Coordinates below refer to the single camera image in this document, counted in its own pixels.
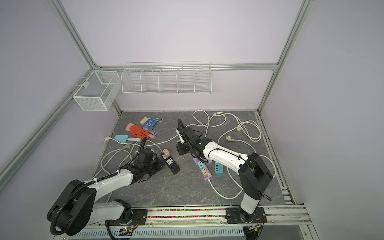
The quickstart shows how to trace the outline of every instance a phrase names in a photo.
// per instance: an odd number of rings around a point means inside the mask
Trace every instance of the white wire basket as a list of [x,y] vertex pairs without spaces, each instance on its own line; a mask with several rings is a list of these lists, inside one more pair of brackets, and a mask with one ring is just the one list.
[[122,91],[126,94],[211,93],[208,66],[171,68],[124,68]]
[[73,98],[84,111],[108,111],[121,87],[116,71],[93,71]]

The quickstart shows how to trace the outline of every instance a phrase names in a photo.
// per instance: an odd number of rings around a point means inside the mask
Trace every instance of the black mounting plate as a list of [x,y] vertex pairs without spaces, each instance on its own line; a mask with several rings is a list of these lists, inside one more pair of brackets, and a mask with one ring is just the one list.
[[[240,219],[240,211],[239,211],[238,207],[227,207],[225,209],[225,213],[226,213],[225,218],[227,219],[227,223],[229,223],[229,224],[231,224],[231,223],[245,223]],[[260,218],[261,223],[266,223],[266,216],[265,216],[264,208],[257,207],[254,211],[254,215],[255,215],[255,218],[249,223],[260,223],[259,219],[257,217]]]
[[[145,222],[147,220],[147,209],[132,209],[133,212],[133,217],[132,217],[132,222],[129,223],[129,225],[137,225],[137,221],[139,218],[139,225],[145,225]],[[116,220],[108,220],[108,225],[109,226],[121,226],[119,222]]]

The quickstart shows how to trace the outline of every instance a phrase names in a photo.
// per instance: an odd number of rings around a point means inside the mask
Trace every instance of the gray table surface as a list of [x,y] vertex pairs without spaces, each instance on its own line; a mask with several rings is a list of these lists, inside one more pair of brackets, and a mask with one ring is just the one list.
[[[163,142],[176,135],[177,119],[181,118],[183,124],[187,126],[188,124],[199,124],[193,117],[193,112],[123,112],[121,118],[118,120],[118,123],[114,129],[113,137],[116,134],[128,134],[130,137],[133,137],[132,134],[128,131],[125,131],[125,127],[128,123],[132,122],[134,124],[140,125],[140,120],[147,117],[156,117],[163,119],[163,122],[158,122],[154,126],[154,130],[157,132],[157,137],[154,142]],[[207,112],[209,116],[212,116],[213,112]],[[235,111],[230,112],[235,114],[240,118],[241,121],[253,120],[256,121],[256,116],[253,111]],[[195,117],[199,119],[202,123],[207,123],[207,116],[204,112],[195,113]],[[210,126],[220,124],[224,121],[223,116],[213,117],[210,123]],[[227,115],[226,122],[219,126],[208,129],[207,137],[217,142],[220,135],[226,131],[234,128],[237,125],[237,121],[233,116]],[[249,125],[245,125],[249,131],[250,136],[257,137],[258,130]],[[205,127],[201,126],[192,126],[194,130],[198,130],[205,133]],[[261,139],[258,142],[252,142],[249,138],[242,132],[237,132],[236,130],[226,134],[231,136],[233,139],[241,139],[250,143],[257,151],[258,154],[268,156],[268,152],[264,143],[264,140]],[[217,195],[210,184],[205,182],[202,178],[202,175],[197,168],[196,164],[192,160],[192,156],[188,153],[183,156],[179,156],[176,150],[176,142],[178,138],[175,138],[167,143],[159,145],[162,149],[167,148],[180,167],[180,172],[176,175],[173,175],[166,165],[158,173],[153,175],[149,180],[141,183],[134,183],[127,187],[122,187],[115,190],[112,194],[111,200],[113,199],[122,199],[134,207],[144,207],[144,206],[155,206],[155,205],[239,205],[243,192],[235,199],[227,200],[219,195]],[[225,140],[225,136],[221,138],[220,145],[223,147],[229,148],[231,150],[251,154],[253,152],[252,148],[242,142],[228,142]],[[109,153],[112,150],[122,148],[122,144],[118,144],[115,141],[110,140],[108,145],[103,153],[103,156]],[[160,150],[152,146],[153,149],[158,155]],[[108,161],[110,156],[107,156],[104,159],[104,163]],[[127,156],[127,153],[121,151],[116,154],[108,165],[105,167],[109,172],[114,172],[118,169],[119,163]],[[263,159],[267,167],[273,174],[273,167],[267,159]],[[208,166],[210,172],[212,173],[211,182],[215,186],[216,190],[226,197],[233,197],[239,191],[240,188],[232,181],[229,177],[227,168],[224,168],[223,175],[216,175],[214,170],[214,164]],[[105,172],[101,172],[97,177],[106,175]],[[231,175],[235,180],[240,183],[240,179],[235,172],[231,172]],[[273,179],[265,191],[265,194],[272,198],[272,201],[268,201],[266,198],[262,198],[260,205],[284,205],[284,196],[281,192],[280,186],[277,179]],[[108,198],[106,196],[100,198],[98,202],[106,202]]]

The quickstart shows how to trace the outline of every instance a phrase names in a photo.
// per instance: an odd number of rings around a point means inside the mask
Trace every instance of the divided wire rack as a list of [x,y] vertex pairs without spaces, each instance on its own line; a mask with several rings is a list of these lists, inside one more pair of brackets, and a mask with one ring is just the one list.
[[210,65],[123,64],[122,91],[126,94],[181,94],[212,91]]
[[108,111],[121,88],[120,81],[117,71],[94,70],[73,98],[84,111]]

